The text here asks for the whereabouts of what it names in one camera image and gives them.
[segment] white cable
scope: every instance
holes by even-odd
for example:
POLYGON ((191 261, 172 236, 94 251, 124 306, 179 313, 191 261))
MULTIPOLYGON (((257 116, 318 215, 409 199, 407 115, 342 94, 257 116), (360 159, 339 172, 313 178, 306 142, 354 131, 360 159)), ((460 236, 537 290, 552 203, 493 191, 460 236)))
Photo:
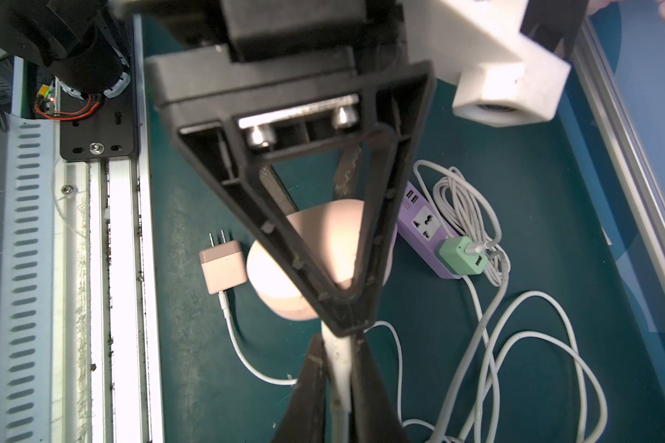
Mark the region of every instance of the white cable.
MULTIPOLYGON (((473 285, 473 282, 468 278, 468 276, 463 276, 463 281, 465 281, 465 284, 468 285, 468 290, 470 291, 470 296, 473 300, 473 307, 475 308, 475 314, 478 317, 478 321, 483 316, 483 310, 480 307, 480 300, 478 299, 478 292, 475 290, 475 285, 473 285)), ((484 330, 483 331, 483 342, 485 343, 486 349, 488 348, 488 331, 484 330)), ((493 414, 491 416, 491 419, 495 419, 500 415, 500 382, 498 380, 498 369, 500 369, 500 364, 495 361, 495 359, 490 359, 490 376, 491 376, 491 383, 493 387, 493 414)), ((488 391, 490 389, 490 386, 488 385, 488 389, 485 391, 485 395, 487 395, 488 391)), ((468 434, 470 432, 470 429, 473 427, 474 421, 473 417, 475 416, 475 405, 473 405, 473 408, 470 411, 470 414, 468 415, 468 419, 466 420, 465 424, 463 425, 463 428, 461 429, 461 433, 458 436, 459 439, 464 441, 466 437, 468 437, 468 434)))
MULTIPOLYGON (((410 418, 408 420, 405 420, 404 423, 401 424, 401 427, 407 427, 408 425, 421 425, 421 426, 427 427, 428 429, 430 429, 432 431, 435 429, 434 426, 432 424, 430 424, 429 422, 425 422, 425 421, 419 420, 417 418, 410 418)), ((443 441, 446 442, 446 443, 465 443, 461 439, 457 439, 455 437, 449 437, 447 435, 443 436, 443 441)))
POLYGON ((378 320, 374 322, 374 324, 365 329, 364 332, 367 333, 367 331, 377 326, 384 326, 388 328, 391 331, 391 334, 394 336, 394 341, 396 342, 396 353, 397 353, 397 358, 399 359, 399 376, 397 377, 396 380, 396 415, 399 418, 399 423, 401 423, 401 377, 402 377, 402 371, 404 370, 403 359, 401 356, 401 343, 399 342, 399 335, 396 334, 394 326, 392 326, 389 322, 385 322, 383 320, 378 320))
MULTIPOLYGON (((472 282, 467 281, 467 284, 469 284, 469 288, 472 286, 472 282)), ((562 322, 565 326, 565 329, 567 331, 567 336, 569 337, 569 344, 572 347, 572 350, 578 355, 579 354, 579 347, 576 343, 576 336, 574 335, 574 328, 572 327, 571 321, 569 321, 569 317, 567 316, 566 312, 562 308, 561 305, 550 295, 541 292, 541 291, 528 291, 517 297, 513 301, 513 303, 508 307, 508 309, 505 311, 501 319, 498 321, 497 326, 495 327, 495 330, 493 332, 493 336, 496 338, 495 341, 492 340, 491 338, 491 343, 487 345, 486 347, 486 353, 490 353, 490 357, 488 360, 489 364, 492 364, 493 360, 495 360, 495 364, 497 366, 497 371, 500 370, 500 366, 503 364, 503 360, 505 359, 505 355, 507 354, 507 350, 505 350, 505 347, 503 347, 503 350, 500 352, 498 355, 497 359, 493 359, 492 357, 492 350, 494 349, 494 346, 497 342, 497 336, 501 332, 502 328, 504 325, 507 323, 507 319, 510 317, 510 315, 514 312, 514 310, 519 306, 523 301, 527 300, 528 298, 531 297, 541 297, 544 298, 546 301, 548 301, 554 309, 557 311, 559 314, 560 318, 562 319, 562 322)), ((581 366, 577 361, 574 362, 574 367, 576 368, 576 377, 577 381, 579 382, 579 424, 577 426, 576 430, 576 441, 577 443, 583 442, 584 441, 584 433, 586 431, 586 382, 584 380, 584 372, 582 371, 581 366)), ((490 383, 495 384, 496 383, 496 378, 488 378, 485 381, 484 389, 483 389, 483 395, 482 398, 485 399, 485 396, 487 395, 489 389, 490 389, 490 383)), ((481 388, 482 383, 479 381, 479 389, 481 388)), ((495 434, 497 432, 497 426, 498 426, 498 419, 499 419, 499 413, 500 413, 500 402, 495 399, 493 403, 493 412, 491 416, 491 423, 490 423, 490 428, 488 430, 488 437, 487 437, 487 442, 492 442, 495 439, 495 434)), ((468 416, 468 419, 466 420, 463 428, 461 429, 461 433, 459 434, 459 438, 465 439, 469 432, 471 427, 473 427, 474 424, 478 424, 479 420, 482 420, 482 408, 480 408, 479 414, 475 415, 475 405, 474 409, 471 411, 471 413, 468 416)), ((480 441, 479 439, 479 427, 475 427, 474 430, 474 438, 475 441, 480 441)))
MULTIPOLYGON (((418 160, 414 164, 414 173, 421 185, 421 189, 426 195, 426 199, 429 200, 431 206, 434 207, 438 217, 444 218, 460 235, 468 236, 473 241, 469 247, 476 247, 477 253, 482 253, 485 249, 488 249, 491 253, 505 253, 498 244, 502 237, 502 231, 498 218, 495 215, 495 211, 483 195, 480 194, 480 192, 470 183, 466 182, 463 174, 458 168, 452 166, 446 169, 443 166, 426 160, 418 160), (427 166, 444 175, 444 177, 436 182, 433 187, 433 198, 429 194, 428 189, 426 188, 426 183, 424 183, 421 178, 421 174, 418 172, 419 166, 427 166), (451 191, 453 204, 449 203, 446 199, 447 190, 451 191), (480 203, 488 213, 488 218, 495 231, 495 238, 490 237, 485 230, 483 215, 478 203, 480 203)), ((448 234, 449 237, 452 237, 450 230, 448 230, 443 223, 441 226, 446 230, 446 234, 448 234)), ((509 272, 511 265, 510 260, 507 259, 507 261, 509 272)), ((499 256, 491 257, 488 261, 488 265, 485 266, 484 273, 493 286, 500 286, 502 278, 500 275, 499 256)))
POLYGON ((297 378, 291 378, 291 379, 282 379, 282 378, 272 378, 265 376, 264 374, 258 372, 255 367, 253 367, 246 357, 244 357, 244 354, 242 354, 242 351, 239 349, 239 344, 237 343, 237 339, 234 336, 234 325, 232 323, 232 313, 229 311, 229 300, 227 299, 227 293, 226 291, 220 291, 219 292, 219 304, 222 306, 222 312, 224 313, 224 319, 227 320, 227 329, 229 329, 229 338, 232 339, 232 345, 234 346, 234 350, 236 351, 237 355, 239 356, 239 360, 244 364, 246 369, 249 369, 249 372, 254 374, 259 380, 263 380, 266 383, 270 383, 272 385, 279 385, 279 386, 293 386, 298 382, 297 378))
POLYGON ((603 430, 606 429, 606 423, 608 422, 608 404, 606 403, 606 396, 603 394, 603 389, 601 388, 599 380, 596 378, 594 372, 591 371, 591 368, 589 368, 584 359, 582 359, 576 353, 576 351, 567 346, 567 344, 564 343, 563 341, 559 341, 556 338, 551 337, 550 335, 543 334, 537 331, 523 331, 523 332, 518 332, 514 334, 512 337, 510 337, 510 339, 503 346, 503 349, 500 351, 500 354, 498 355, 498 361, 501 361, 501 359, 505 358, 505 355, 508 353, 510 348, 512 348, 517 341, 528 337, 539 338, 541 340, 549 341, 550 343, 562 348, 565 352, 567 352, 570 356, 572 356, 574 361, 576 361, 576 363, 579 364, 579 366, 581 366, 584 372, 586 372, 586 376, 589 377, 591 384, 594 385, 594 389, 596 390, 596 395, 598 396, 599 412, 598 412, 598 423, 596 423, 596 426, 594 427, 594 430, 591 431, 591 434, 589 434, 589 436, 586 437, 585 440, 583 440, 583 443, 595 443, 601 437, 601 434, 603 434, 603 430))
POLYGON ((463 353, 461 362, 458 364, 458 367, 456 368, 456 372, 451 380, 451 385, 448 386, 448 392, 446 393, 446 397, 444 398, 443 404, 441 405, 441 412, 439 412, 438 414, 438 420, 436 421, 436 429, 431 435, 431 438, 429 438, 428 440, 429 443, 441 443, 441 440, 444 437, 445 430, 448 428, 448 422, 451 420, 453 406, 456 403, 456 397, 458 396, 458 391, 460 390, 461 383, 463 382, 463 377, 465 377, 465 374, 468 372, 468 367, 470 366, 473 356, 475 355, 475 351, 478 350, 478 345, 480 344, 481 336, 485 331, 485 328, 487 327, 490 317, 493 316, 495 310, 498 308, 498 305, 502 301, 503 297, 505 297, 505 292, 507 291, 508 288, 508 280, 510 278, 510 274, 508 272, 507 260, 504 254, 500 256, 500 269, 502 275, 500 288, 498 288, 496 296, 490 302, 490 306, 488 306, 488 309, 483 314, 483 317, 479 320, 478 326, 475 328, 475 332, 473 333, 473 336, 470 339, 470 343, 468 344, 468 348, 463 353))
MULTIPOLYGON (((365 329, 364 332, 367 333, 368 331, 377 326, 387 327, 391 331, 391 334, 394 336, 394 341, 396 342, 396 353, 397 353, 397 359, 399 360, 399 370, 398 370, 399 376, 397 377, 396 381, 396 414, 397 417, 399 417, 399 422, 401 423, 401 427, 407 427, 408 425, 421 425, 433 431, 433 425, 430 424, 429 422, 425 422, 417 418, 409 418, 408 420, 405 421, 401 420, 401 382, 402 382, 404 364, 403 364, 403 357, 401 354, 401 343, 399 342, 399 335, 397 335, 394 326, 392 326, 389 322, 385 322, 383 320, 378 320, 374 322, 374 324, 371 327, 365 329)), ((445 435, 443 439, 446 443, 463 443, 462 440, 449 437, 447 435, 445 435)))

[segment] charging cable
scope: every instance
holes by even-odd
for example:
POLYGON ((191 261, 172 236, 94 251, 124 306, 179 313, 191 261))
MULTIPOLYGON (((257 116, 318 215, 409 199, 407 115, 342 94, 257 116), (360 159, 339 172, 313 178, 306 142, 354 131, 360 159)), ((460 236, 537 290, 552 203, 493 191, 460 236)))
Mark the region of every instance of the charging cable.
MULTIPOLYGON (((503 248, 499 245, 502 238, 502 231, 500 229, 500 222, 490 203, 488 203, 477 189, 466 182, 461 171, 455 166, 446 169, 443 166, 426 160, 418 160, 414 164, 414 174, 421 185, 426 199, 431 203, 436 213, 439 214, 439 217, 442 216, 460 235, 465 235, 472 240, 472 243, 466 247, 466 253, 480 254, 485 253, 486 250, 490 252, 488 255, 488 265, 485 267, 484 273, 493 286, 500 286, 502 276, 499 254, 504 254, 503 248), (419 166, 429 167, 444 175, 433 187, 433 198, 419 173, 419 166), (446 198, 446 191, 448 190, 451 192, 452 203, 446 198), (488 218, 493 225, 495 237, 491 237, 486 232, 483 215, 478 203, 486 210, 488 218)), ((446 230, 448 237, 454 237, 445 224, 441 223, 441 226, 446 230)), ((505 254, 505 259, 507 260, 509 272, 511 266, 507 254, 505 254)))
MULTIPOLYGON (((490 206, 490 203, 488 203, 482 194, 480 194, 479 191, 476 190, 471 184, 466 182, 458 168, 452 166, 446 169, 443 166, 428 162, 426 160, 418 160, 414 164, 413 170, 419 184, 421 185, 421 189, 426 195, 426 199, 429 200, 435 209, 437 216, 443 217, 454 229, 456 229, 456 231, 458 231, 459 234, 466 235, 472 240, 472 243, 467 246, 465 252, 468 254, 480 254, 486 253, 486 251, 489 252, 489 261, 484 270, 484 273, 494 286, 498 286, 498 292, 490 303, 490 306, 488 306, 488 308, 483 313, 473 283, 467 276, 463 276, 464 282, 466 285, 468 285, 468 288, 471 292, 474 309, 478 317, 478 326, 474 331, 468 348, 463 354, 461 362, 458 365, 452 378, 448 392, 441 406, 441 412, 438 416, 437 424, 433 426, 429 423, 417 419, 411 419, 413 423, 410 422, 409 424, 423 425, 429 429, 432 429, 433 434, 429 439, 429 443, 450 441, 451 437, 445 435, 445 430, 448 426, 448 422, 450 421, 461 382, 467 373, 468 367, 470 366, 470 361, 475 355, 480 339, 482 338, 486 344, 486 350, 484 353, 483 364, 481 366, 476 403, 470 412, 463 428, 461 429, 459 438, 460 441, 464 441, 470 433, 470 429, 473 428, 474 442, 481 441, 481 423, 483 415, 482 403, 487 393, 492 388, 493 408, 486 443, 493 443, 497 433, 500 413, 500 385, 498 383, 497 371, 501 367, 505 356, 517 341, 522 340, 523 338, 532 337, 548 341, 555 346, 560 347, 574 359, 574 367, 576 368, 576 376, 579 382, 580 403, 579 423, 576 430, 576 442, 595 442, 606 428, 606 422, 608 420, 608 406, 606 404, 606 397, 603 394, 601 385, 594 376, 594 373, 591 372, 591 369, 588 367, 588 365, 586 365, 586 362, 579 356, 579 350, 576 344, 576 337, 574 335, 572 324, 569 321, 569 318, 564 312, 562 306, 560 306, 554 298, 546 293, 540 291, 529 291, 523 293, 520 297, 514 300, 514 302, 501 316, 501 319, 498 321, 498 324, 495 327, 492 335, 488 339, 488 333, 486 331, 487 323, 490 317, 494 314, 499 303, 502 301, 502 298, 505 296, 510 272, 509 257, 499 246, 502 231, 497 215, 495 214, 493 208, 490 206), (437 182, 433 188, 433 198, 431 197, 426 184, 424 183, 423 178, 418 171, 419 166, 429 167, 444 175, 444 177, 439 182, 437 182), (448 190, 451 192, 453 202, 452 204, 446 198, 446 192, 448 190), (490 237, 490 235, 485 231, 483 216, 480 212, 480 206, 483 206, 487 212, 488 219, 493 225, 495 237, 490 237), (498 354, 498 358, 495 359, 493 355, 493 349, 495 348, 498 336, 502 331, 503 326, 507 322, 507 319, 510 317, 510 315, 517 308, 517 306, 519 306, 524 300, 527 300, 530 297, 544 298, 555 308, 564 323, 569 338, 569 345, 541 332, 518 332, 505 343, 503 348, 500 350, 500 353, 498 354), (589 377, 591 384, 594 386, 599 403, 598 423, 596 424, 596 427, 591 432, 591 434, 586 438, 584 438, 584 433, 586 430, 586 384, 584 381, 584 373, 586 373, 586 376, 589 377)), ((452 237, 450 230, 444 224, 442 224, 442 226, 447 231, 449 237, 452 237)))

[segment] red wire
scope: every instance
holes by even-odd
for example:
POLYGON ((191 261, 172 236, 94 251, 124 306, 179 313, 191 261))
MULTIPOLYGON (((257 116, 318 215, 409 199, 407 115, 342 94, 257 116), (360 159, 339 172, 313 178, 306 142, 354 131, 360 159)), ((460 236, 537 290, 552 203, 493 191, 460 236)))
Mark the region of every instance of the red wire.
POLYGON ((86 106, 81 108, 80 111, 76 111, 76 112, 56 112, 56 113, 61 115, 61 116, 78 116, 83 111, 86 111, 87 109, 89 109, 90 104, 91 104, 91 95, 89 95, 89 101, 86 102, 86 106))
POLYGON ((37 111, 38 114, 40 114, 42 117, 44 117, 47 120, 57 120, 57 121, 72 121, 72 120, 80 120, 80 119, 85 119, 86 117, 89 117, 91 114, 93 114, 94 111, 96 111, 96 108, 101 105, 100 102, 96 102, 91 109, 89 109, 89 112, 83 114, 82 116, 76 116, 76 117, 65 117, 65 118, 57 118, 57 117, 52 117, 48 116, 42 110, 40 110, 40 107, 38 105, 35 105, 35 111, 37 111))

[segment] yellow connector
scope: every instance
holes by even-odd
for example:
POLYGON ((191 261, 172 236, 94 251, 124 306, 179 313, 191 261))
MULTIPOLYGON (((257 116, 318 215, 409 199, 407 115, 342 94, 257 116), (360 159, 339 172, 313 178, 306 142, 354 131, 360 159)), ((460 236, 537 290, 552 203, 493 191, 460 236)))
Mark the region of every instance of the yellow connector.
POLYGON ((49 85, 43 84, 42 87, 40 88, 40 91, 37 93, 37 95, 46 98, 48 93, 50 93, 49 85))

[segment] perforated metal panel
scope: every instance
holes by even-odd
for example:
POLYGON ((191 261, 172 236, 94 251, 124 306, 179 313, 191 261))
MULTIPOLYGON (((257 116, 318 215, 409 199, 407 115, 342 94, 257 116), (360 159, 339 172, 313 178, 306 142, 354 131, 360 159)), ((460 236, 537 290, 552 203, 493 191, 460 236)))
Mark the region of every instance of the perforated metal panel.
POLYGON ((0 281, 0 443, 50 440, 54 122, 10 117, 0 281))

